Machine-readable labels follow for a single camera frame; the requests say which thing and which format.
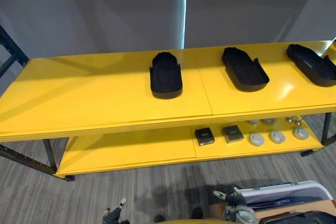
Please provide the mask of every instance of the shelving unit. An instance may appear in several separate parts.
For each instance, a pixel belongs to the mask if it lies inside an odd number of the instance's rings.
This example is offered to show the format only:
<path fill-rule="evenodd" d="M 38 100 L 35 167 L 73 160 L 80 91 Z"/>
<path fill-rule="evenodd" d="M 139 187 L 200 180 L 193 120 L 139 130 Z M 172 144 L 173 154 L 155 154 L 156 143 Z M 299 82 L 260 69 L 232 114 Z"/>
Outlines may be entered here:
<path fill-rule="evenodd" d="M 328 50 L 336 61 L 331 41 L 300 44 L 320 54 Z M 221 62 L 226 46 L 169 50 L 181 64 L 183 80 L 182 95 L 170 100 L 150 90 L 149 66 L 160 51 L 32 59 L 0 98 L 0 142 L 70 137 L 53 172 L 58 177 L 318 150 L 323 142 L 311 131 L 308 140 L 296 139 L 285 116 L 335 111 L 336 87 L 310 82 L 286 56 L 288 45 L 235 46 L 258 57 L 270 77 L 264 89 L 251 93 L 238 91 L 226 74 Z M 255 129 L 245 122 L 263 118 L 279 119 Z M 244 140 L 226 144 L 220 129 L 227 124 L 238 124 Z M 216 141 L 199 147 L 194 130 L 208 126 Z M 285 143 L 270 141 L 272 127 L 285 134 Z M 252 131 L 264 135 L 264 146 L 247 141 Z"/>
<path fill-rule="evenodd" d="M 305 122 L 302 127 L 310 133 L 310 137 L 306 140 L 294 137 L 292 132 L 295 125 L 286 122 L 285 118 L 277 119 L 277 122 L 271 126 L 262 122 L 256 125 L 246 121 L 237 122 L 244 139 L 227 143 L 221 129 L 223 126 L 233 124 L 235 123 L 207 125 L 214 134 L 215 143 L 204 146 L 198 145 L 193 134 L 195 129 L 200 128 L 197 126 L 71 137 L 56 175 L 318 150 L 322 147 Z M 286 136 L 286 141 L 282 144 L 273 143 L 268 137 L 272 129 L 281 129 Z M 263 146 L 256 147 L 249 143 L 248 136 L 252 132 L 262 134 L 266 140 Z"/>

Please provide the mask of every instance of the gray carpet floor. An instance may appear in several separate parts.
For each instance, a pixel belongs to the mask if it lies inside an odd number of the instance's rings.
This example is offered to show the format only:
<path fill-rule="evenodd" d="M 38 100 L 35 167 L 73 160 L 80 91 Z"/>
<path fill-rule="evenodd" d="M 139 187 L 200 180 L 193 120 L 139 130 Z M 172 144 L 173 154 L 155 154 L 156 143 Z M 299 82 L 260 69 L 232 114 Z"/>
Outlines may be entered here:
<path fill-rule="evenodd" d="M 324 115 L 306 121 L 321 137 Z M 330 133 L 335 133 L 335 114 Z M 58 160 L 66 139 L 53 140 Z M 42 141 L 6 143 L 44 163 Z M 299 153 L 225 159 L 179 165 L 77 175 L 75 182 L 42 174 L 0 157 L 0 223 L 101 223 L 106 207 L 127 198 L 122 218 L 132 224 L 188 218 L 192 209 L 215 203 L 212 190 L 251 188 L 271 182 L 315 180 L 336 197 L 336 143 L 302 158 Z"/>

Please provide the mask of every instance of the white round object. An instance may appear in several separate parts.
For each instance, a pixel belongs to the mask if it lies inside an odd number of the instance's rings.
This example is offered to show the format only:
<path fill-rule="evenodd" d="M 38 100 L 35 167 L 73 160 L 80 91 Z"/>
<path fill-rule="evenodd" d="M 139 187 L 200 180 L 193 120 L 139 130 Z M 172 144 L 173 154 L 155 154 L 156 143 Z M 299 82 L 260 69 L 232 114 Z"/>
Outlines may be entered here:
<path fill-rule="evenodd" d="M 255 119 L 255 120 L 248 120 L 247 121 L 248 123 L 251 123 L 251 124 L 256 124 L 257 122 L 259 122 L 258 119 Z"/>
<path fill-rule="evenodd" d="M 262 146 L 265 142 L 264 137 L 258 133 L 252 133 L 249 139 L 251 144 L 254 146 Z"/>
<path fill-rule="evenodd" d="M 267 125 L 272 125 L 275 123 L 275 118 L 261 119 L 261 121 Z"/>
<path fill-rule="evenodd" d="M 280 131 L 272 131 L 269 138 L 276 144 L 281 144 L 286 140 L 286 137 Z"/>
<path fill-rule="evenodd" d="M 307 138 L 309 138 L 309 132 L 302 127 L 296 127 L 293 131 L 293 134 L 296 138 L 300 140 L 306 140 Z"/>

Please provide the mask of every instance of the upper shelf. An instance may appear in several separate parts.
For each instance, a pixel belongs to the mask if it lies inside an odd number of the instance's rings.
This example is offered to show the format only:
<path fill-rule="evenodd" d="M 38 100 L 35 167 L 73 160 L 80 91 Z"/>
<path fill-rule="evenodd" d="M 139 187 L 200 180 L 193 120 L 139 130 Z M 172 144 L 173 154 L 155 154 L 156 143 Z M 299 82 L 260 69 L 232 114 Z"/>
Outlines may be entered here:
<path fill-rule="evenodd" d="M 321 54 L 331 42 L 300 44 Z M 264 89 L 234 88 L 220 61 L 224 46 L 170 50 L 183 80 L 182 95 L 171 100 L 150 89 L 159 51 L 32 59 L 0 98 L 0 142 L 335 110 L 336 87 L 311 83 L 285 55 L 288 43 L 236 47 L 259 58 L 270 77 Z"/>

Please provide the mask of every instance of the lower shelf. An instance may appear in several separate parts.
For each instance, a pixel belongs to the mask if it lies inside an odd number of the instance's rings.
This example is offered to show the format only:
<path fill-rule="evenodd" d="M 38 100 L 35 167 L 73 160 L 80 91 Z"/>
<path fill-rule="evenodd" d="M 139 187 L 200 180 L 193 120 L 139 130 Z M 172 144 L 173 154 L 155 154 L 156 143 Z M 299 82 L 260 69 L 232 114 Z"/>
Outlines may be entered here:
<path fill-rule="evenodd" d="M 227 143 L 221 133 L 223 126 L 237 124 L 244 139 Z M 194 136 L 195 129 L 210 127 L 215 137 L 213 144 L 199 146 Z M 154 165 L 167 165 L 197 162 L 212 159 L 267 155 L 304 150 L 317 150 L 322 147 L 309 127 L 303 122 L 310 137 L 299 140 L 294 137 L 295 125 L 278 118 L 273 125 L 258 122 L 252 125 L 237 123 L 185 126 L 146 131 L 122 132 L 105 135 L 71 137 L 61 160 L 58 176 L 106 172 L 109 170 L 139 168 Z M 272 130 L 280 130 L 286 137 L 282 144 L 269 139 Z M 263 146 L 250 144 L 250 133 L 260 133 L 265 138 Z"/>

